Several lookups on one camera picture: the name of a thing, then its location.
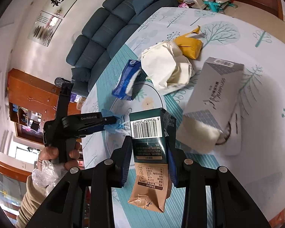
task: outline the nutrition label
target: nutrition label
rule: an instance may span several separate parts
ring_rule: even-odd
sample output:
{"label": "nutrition label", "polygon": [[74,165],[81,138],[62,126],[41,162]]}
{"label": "nutrition label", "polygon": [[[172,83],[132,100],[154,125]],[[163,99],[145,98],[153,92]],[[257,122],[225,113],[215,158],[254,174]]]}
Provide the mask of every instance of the nutrition label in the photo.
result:
{"label": "nutrition label", "polygon": [[147,167],[138,165],[139,180],[138,184],[149,188],[163,190],[163,168]]}

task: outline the tablecloth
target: tablecloth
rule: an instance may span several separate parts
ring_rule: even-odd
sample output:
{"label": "tablecloth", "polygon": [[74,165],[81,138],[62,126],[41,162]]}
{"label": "tablecloth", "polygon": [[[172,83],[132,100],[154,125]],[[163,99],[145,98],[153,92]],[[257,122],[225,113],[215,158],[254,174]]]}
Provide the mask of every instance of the tablecloth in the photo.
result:
{"label": "tablecloth", "polygon": [[[136,80],[135,100],[125,103],[111,95],[129,59],[137,59],[146,48],[164,40],[172,41],[198,25],[201,33],[194,37],[203,41],[203,49],[197,60],[191,60],[196,74],[188,86],[161,97],[141,74]],[[178,127],[203,63],[210,56],[242,63],[246,68],[239,90],[241,152],[236,156],[226,156],[224,146],[217,146],[211,153],[200,155],[180,142],[176,146],[202,166],[228,167],[266,218],[271,220],[285,209],[285,44],[269,33],[220,13],[161,8],[118,51],[89,94],[82,113],[105,108],[127,115],[138,110],[164,107],[177,118]],[[86,168],[109,158],[113,149],[121,147],[122,141],[121,135],[109,135],[105,131],[84,138]],[[116,227],[180,227],[184,189],[173,187],[163,214],[127,203],[136,176],[133,165],[132,159],[125,187],[112,190]],[[206,189],[207,225],[212,227],[211,195],[210,189]]]}

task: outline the screw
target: screw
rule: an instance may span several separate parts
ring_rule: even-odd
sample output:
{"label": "screw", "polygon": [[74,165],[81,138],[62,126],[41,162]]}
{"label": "screw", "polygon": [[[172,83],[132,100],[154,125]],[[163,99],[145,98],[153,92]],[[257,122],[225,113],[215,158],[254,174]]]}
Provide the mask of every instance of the screw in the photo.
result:
{"label": "screw", "polygon": [[185,159],[184,162],[185,162],[185,164],[193,164],[192,159]]}
{"label": "screw", "polygon": [[104,163],[105,163],[106,165],[110,165],[110,164],[113,164],[113,160],[112,160],[112,159],[106,159],[106,160],[104,161]]}
{"label": "screw", "polygon": [[222,172],[222,173],[226,173],[228,171],[228,169],[225,166],[221,166],[219,168],[219,171]]}
{"label": "screw", "polygon": [[77,167],[73,167],[73,168],[70,169],[70,173],[71,174],[75,174],[77,172],[78,172],[78,168]]}

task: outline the beige sleeve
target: beige sleeve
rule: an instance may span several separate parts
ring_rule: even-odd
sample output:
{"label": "beige sleeve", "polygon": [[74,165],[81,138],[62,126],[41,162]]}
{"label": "beige sleeve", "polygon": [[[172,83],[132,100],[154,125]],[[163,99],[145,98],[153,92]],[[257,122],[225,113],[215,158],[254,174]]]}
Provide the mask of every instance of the beige sleeve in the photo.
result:
{"label": "beige sleeve", "polygon": [[19,209],[17,216],[17,226],[25,228],[37,208],[46,198],[46,188],[39,188],[33,184],[32,176],[29,176],[26,181],[26,193]]}

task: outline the chinese character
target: chinese character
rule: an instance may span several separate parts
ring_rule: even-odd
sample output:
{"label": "chinese character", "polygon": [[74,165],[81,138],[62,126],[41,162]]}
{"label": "chinese character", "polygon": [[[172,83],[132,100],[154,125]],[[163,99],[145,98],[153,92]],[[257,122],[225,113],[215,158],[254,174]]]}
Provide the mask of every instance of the chinese character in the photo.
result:
{"label": "chinese character", "polygon": [[64,0],[51,0],[51,4],[53,4],[53,6],[59,6],[59,3],[63,2]]}

